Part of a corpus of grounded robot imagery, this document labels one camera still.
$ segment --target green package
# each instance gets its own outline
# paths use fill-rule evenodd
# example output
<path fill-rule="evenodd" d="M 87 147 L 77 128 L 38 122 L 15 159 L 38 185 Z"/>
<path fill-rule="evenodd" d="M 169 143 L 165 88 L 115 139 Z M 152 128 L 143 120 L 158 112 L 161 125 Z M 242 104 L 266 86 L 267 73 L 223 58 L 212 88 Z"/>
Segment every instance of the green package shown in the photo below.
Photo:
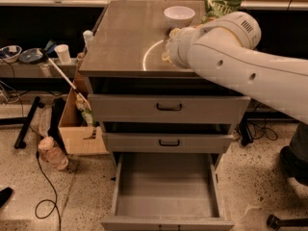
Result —
<path fill-rule="evenodd" d="M 204 0 L 205 15 L 201 18 L 202 23 L 220 18 L 226 14 L 240 9 L 242 0 Z"/>

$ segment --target white bowl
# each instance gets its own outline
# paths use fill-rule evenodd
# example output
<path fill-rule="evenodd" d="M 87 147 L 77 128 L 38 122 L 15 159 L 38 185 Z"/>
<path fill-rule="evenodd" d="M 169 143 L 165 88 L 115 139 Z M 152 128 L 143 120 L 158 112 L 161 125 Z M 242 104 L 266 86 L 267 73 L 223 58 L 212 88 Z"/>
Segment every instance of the white bowl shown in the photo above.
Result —
<path fill-rule="evenodd" d="M 173 6 L 164 10 L 164 15 L 171 28 L 183 28 L 191 25 L 194 10 L 184 6 Z"/>
<path fill-rule="evenodd" d="M 0 49 L 0 59 L 3 59 L 6 63 L 15 63 L 22 49 L 18 45 L 9 45 Z"/>

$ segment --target black drawer handle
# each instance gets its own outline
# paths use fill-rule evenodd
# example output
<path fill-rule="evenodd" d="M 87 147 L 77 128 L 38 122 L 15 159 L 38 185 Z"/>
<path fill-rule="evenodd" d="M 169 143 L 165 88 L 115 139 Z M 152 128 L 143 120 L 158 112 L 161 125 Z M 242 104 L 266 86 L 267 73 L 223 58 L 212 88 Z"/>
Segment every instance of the black drawer handle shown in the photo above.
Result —
<path fill-rule="evenodd" d="M 156 104 L 157 110 L 164 111 L 164 112 L 179 112 L 182 110 L 182 104 L 177 105 L 176 107 L 164 107 L 159 103 Z"/>
<path fill-rule="evenodd" d="M 160 146 L 179 146 L 180 140 L 177 140 L 176 142 L 163 142 L 162 140 L 159 140 Z"/>

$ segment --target paper cup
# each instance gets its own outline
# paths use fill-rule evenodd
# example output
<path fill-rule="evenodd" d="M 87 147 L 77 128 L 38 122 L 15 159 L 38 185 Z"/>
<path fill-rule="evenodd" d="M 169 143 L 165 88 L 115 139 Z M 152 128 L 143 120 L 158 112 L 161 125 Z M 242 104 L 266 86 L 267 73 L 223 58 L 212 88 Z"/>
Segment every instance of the paper cup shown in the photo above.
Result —
<path fill-rule="evenodd" d="M 68 45 L 60 44 L 55 47 L 55 51 L 60 59 L 62 64 L 70 64 L 71 59 L 69 55 Z"/>

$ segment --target speckled floor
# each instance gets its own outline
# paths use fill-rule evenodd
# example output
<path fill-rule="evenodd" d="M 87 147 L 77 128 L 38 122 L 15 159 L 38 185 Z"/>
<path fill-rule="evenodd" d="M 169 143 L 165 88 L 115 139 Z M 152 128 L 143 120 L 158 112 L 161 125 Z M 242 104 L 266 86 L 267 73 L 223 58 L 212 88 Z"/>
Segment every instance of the speckled floor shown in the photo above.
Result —
<path fill-rule="evenodd" d="M 29 103 L 24 103 L 28 114 Z M 0 107 L 0 118 L 21 116 L 19 103 Z M 31 127 L 38 130 L 39 109 Z M 0 209 L 0 230 L 58 230 L 54 212 L 45 219 L 36 218 L 36 206 L 45 198 L 55 200 L 49 183 L 39 171 L 35 157 L 37 136 L 31 129 L 25 149 L 14 149 L 19 125 L 0 127 L 0 190 L 11 187 L 13 196 Z M 308 218 L 308 187 L 293 178 L 285 178 L 278 164 L 280 149 L 289 143 L 296 124 L 271 123 L 278 140 L 266 137 L 242 147 L 232 142 L 217 170 L 220 197 L 225 214 L 235 221 L 232 231 L 272 230 L 266 225 L 269 214 L 279 218 Z M 100 224 L 110 213 L 115 182 L 115 169 L 109 155 L 69 155 L 69 166 L 57 171 L 41 162 L 42 169 L 58 193 L 62 230 L 104 230 Z M 43 203 L 38 215 L 50 212 L 52 205 Z M 281 228 L 282 231 L 308 228 Z"/>

